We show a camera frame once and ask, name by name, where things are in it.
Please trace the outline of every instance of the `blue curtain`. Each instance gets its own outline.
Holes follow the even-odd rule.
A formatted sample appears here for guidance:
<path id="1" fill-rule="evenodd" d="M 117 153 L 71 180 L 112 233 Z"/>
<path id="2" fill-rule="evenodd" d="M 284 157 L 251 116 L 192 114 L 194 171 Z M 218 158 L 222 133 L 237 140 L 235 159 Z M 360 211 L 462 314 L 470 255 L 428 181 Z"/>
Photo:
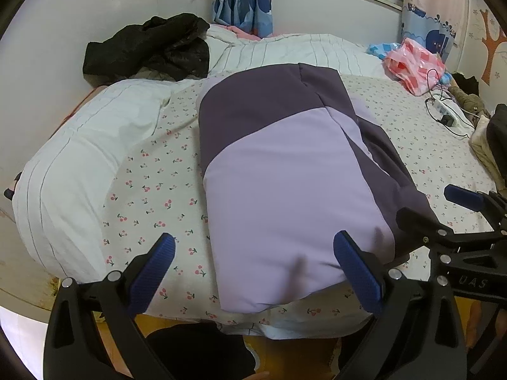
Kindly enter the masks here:
<path id="1" fill-rule="evenodd" d="M 445 63 L 451 52 L 456 31 L 449 22 L 443 22 L 440 14 L 435 17 L 408 3 L 401 12 L 401 36 L 415 40 L 433 54 L 439 54 Z"/>
<path id="2" fill-rule="evenodd" d="M 271 0 L 215 0 L 214 21 L 258 37 L 273 34 Z"/>

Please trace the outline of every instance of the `bed sheet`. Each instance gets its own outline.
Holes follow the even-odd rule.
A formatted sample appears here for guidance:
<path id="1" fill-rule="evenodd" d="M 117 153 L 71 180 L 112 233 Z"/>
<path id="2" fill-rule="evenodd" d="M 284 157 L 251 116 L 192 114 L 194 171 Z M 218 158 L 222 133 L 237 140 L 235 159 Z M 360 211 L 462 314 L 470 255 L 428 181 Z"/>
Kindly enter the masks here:
<path id="1" fill-rule="evenodd" d="M 53 275 L 104 277 L 100 246 L 90 243 L 101 241 L 104 195 L 128 150 L 153 133 L 171 93 L 165 81 L 108 87 L 26 164 L 13 198 L 16 226 L 30 256 Z"/>
<path id="2" fill-rule="evenodd" d="M 330 67 L 340 75 L 358 75 L 390 79 L 382 61 L 366 54 L 363 46 L 331 34 L 282 34 L 277 37 L 250 41 L 231 36 L 228 30 L 211 27 L 208 34 L 227 42 L 210 76 L 225 71 L 248 70 L 273 64 L 305 63 Z"/>
<path id="3" fill-rule="evenodd" d="M 493 186 L 466 140 L 434 123 L 424 100 L 407 93 L 399 83 L 346 75 L 342 80 L 348 92 L 361 98 L 375 114 L 440 221 L 459 232 L 487 230 L 480 215 L 443 197 L 449 183 L 481 191 Z M 367 314 L 347 283 L 262 313 L 235 314 L 220 309 L 198 166 L 194 107 L 201 85 L 199 82 L 173 96 L 160 114 L 153 137 L 132 150 L 121 166 L 105 203 L 105 264 L 125 268 L 167 231 L 177 238 L 176 257 L 149 314 L 208 319 L 222 324 L 229 333 L 254 332 L 275 339 L 342 336 L 356 330 Z M 410 278 L 427 279 L 427 249 L 412 253 L 400 269 Z"/>

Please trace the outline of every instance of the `person's leg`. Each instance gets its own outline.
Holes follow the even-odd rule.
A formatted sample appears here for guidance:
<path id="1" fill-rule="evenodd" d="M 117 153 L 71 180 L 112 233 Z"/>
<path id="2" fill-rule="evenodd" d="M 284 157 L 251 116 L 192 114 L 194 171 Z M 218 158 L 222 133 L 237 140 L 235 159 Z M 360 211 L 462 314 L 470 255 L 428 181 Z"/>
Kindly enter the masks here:
<path id="1" fill-rule="evenodd" d="M 242 380 L 255 374 L 243 337 L 223 334 L 214 323 L 179 324 L 146 341 L 176 380 Z"/>

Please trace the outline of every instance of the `blanket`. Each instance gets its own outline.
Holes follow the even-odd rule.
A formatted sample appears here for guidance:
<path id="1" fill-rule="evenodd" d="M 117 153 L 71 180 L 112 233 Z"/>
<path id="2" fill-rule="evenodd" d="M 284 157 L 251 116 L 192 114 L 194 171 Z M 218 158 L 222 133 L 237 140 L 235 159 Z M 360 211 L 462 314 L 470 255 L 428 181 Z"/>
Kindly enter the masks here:
<path id="1" fill-rule="evenodd" d="M 507 181 L 507 105 L 496 106 L 486 128 L 486 138 L 500 175 Z"/>
<path id="2" fill-rule="evenodd" d="M 199 129 L 225 311 L 257 313 L 344 281 L 332 243 L 341 230 L 388 263 L 421 246 L 398 229 L 400 208 L 437 219 L 336 70 L 285 64 L 234 74 L 202 99 Z"/>
<path id="3" fill-rule="evenodd" d="M 481 115 L 481 118 L 478 120 L 476 130 L 473 132 L 468 143 L 470 143 L 470 147 L 477 156 L 477 159 L 484 165 L 495 181 L 497 193 L 507 197 L 505 180 L 500 174 L 500 170 L 496 165 L 495 157 L 493 157 L 493 153 L 491 152 L 491 148 L 488 144 L 486 136 L 488 124 L 489 119 L 486 116 Z"/>

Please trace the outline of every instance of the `wooden floor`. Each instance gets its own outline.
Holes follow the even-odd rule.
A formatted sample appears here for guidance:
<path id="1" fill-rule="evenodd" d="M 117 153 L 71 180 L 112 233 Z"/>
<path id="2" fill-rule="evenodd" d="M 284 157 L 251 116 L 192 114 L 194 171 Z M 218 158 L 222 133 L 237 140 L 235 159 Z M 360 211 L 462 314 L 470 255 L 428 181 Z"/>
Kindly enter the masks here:
<path id="1" fill-rule="evenodd" d="M 465 329 L 472 301 L 456 298 L 456 302 L 463 329 Z M 161 328 L 181 324 L 181 322 L 145 315 L 137 316 L 135 321 L 144 336 Z M 115 368 L 129 375 L 107 324 L 98 323 L 97 326 Z M 271 380 L 331 380 L 333 378 L 328 363 L 337 339 L 270 340 L 260 336 L 245 336 L 244 339 L 260 358 L 259 371 L 269 371 Z"/>

